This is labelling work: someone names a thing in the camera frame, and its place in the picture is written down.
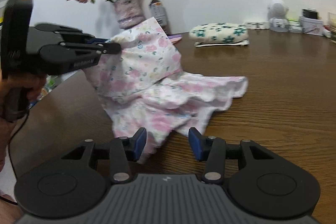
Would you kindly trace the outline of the person's left hand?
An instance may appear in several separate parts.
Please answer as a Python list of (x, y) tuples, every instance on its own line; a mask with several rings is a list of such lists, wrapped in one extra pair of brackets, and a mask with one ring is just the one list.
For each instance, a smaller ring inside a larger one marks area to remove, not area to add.
[(46, 83), (46, 75), (13, 75), (1, 78), (1, 168), (5, 164), (6, 147), (19, 114), (37, 99)]

